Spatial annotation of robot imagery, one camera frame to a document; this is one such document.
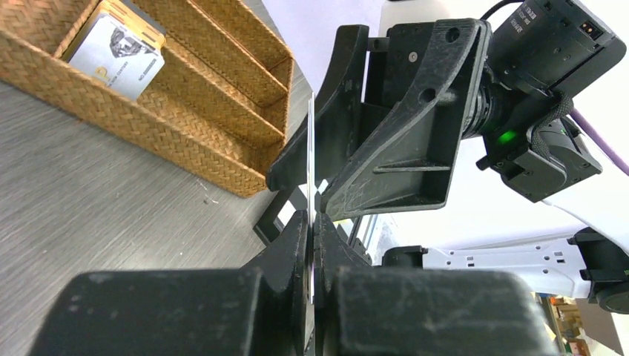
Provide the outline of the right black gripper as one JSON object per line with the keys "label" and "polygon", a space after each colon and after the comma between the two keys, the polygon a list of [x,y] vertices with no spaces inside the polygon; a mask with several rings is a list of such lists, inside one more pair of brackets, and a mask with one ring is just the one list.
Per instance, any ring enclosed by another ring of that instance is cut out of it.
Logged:
{"label": "right black gripper", "polygon": [[[358,132],[369,27],[337,29],[314,104],[314,179],[330,182],[323,213],[343,220],[445,205],[460,142],[492,115],[491,37],[479,19],[389,28],[383,58],[369,63]],[[304,119],[267,171],[270,191],[306,183],[306,144]]]}

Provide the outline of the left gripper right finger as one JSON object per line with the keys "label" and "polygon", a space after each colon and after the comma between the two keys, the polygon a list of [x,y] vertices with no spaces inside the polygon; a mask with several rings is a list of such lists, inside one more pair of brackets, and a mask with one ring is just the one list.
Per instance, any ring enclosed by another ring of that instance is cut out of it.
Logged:
{"label": "left gripper right finger", "polygon": [[524,281],[499,271],[368,265],[318,214],[317,355],[557,355]]}

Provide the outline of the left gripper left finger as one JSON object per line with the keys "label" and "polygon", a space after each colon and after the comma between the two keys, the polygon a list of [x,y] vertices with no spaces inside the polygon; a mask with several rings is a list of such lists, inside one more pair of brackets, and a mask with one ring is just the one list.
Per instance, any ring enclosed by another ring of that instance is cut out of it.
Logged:
{"label": "left gripper left finger", "polygon": [[32,355],[302,355],[307,216],[240,268],[92,271],[57,297]]}

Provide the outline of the white printed credit card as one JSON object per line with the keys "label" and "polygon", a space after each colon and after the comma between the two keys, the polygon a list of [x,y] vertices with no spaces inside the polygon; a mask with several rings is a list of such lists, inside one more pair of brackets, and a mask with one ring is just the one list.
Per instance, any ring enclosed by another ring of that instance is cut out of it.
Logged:
{"label": "white printed credit card", "polygon": [[314,263],[314,223],[315,209],[315,99],[312,92],[308,100],[306,122],[306,199],[307,199],[307,239],[306,239],[306,267],[308,269],[308,299],[311,304],[315,298],[315,263]]}

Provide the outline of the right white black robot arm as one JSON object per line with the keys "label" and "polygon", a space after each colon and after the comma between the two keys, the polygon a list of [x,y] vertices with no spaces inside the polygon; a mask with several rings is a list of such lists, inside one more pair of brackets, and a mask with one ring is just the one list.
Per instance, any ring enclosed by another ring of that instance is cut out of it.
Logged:
{"label": "right white black robot arm", "polygon": [[460,143],[529,202],[584,223],[571,237],[467,253],[396,247],[386,266],[508,271],[534,291],[628,313],[628,172],[603,166],[573,100],[625,43],[580,1],[518,1],[492,29],[438,2],[387,1],[380,32],[341,25],[311,113],[266,173],[271,191],[326,180],[331,220],[447,203]]}

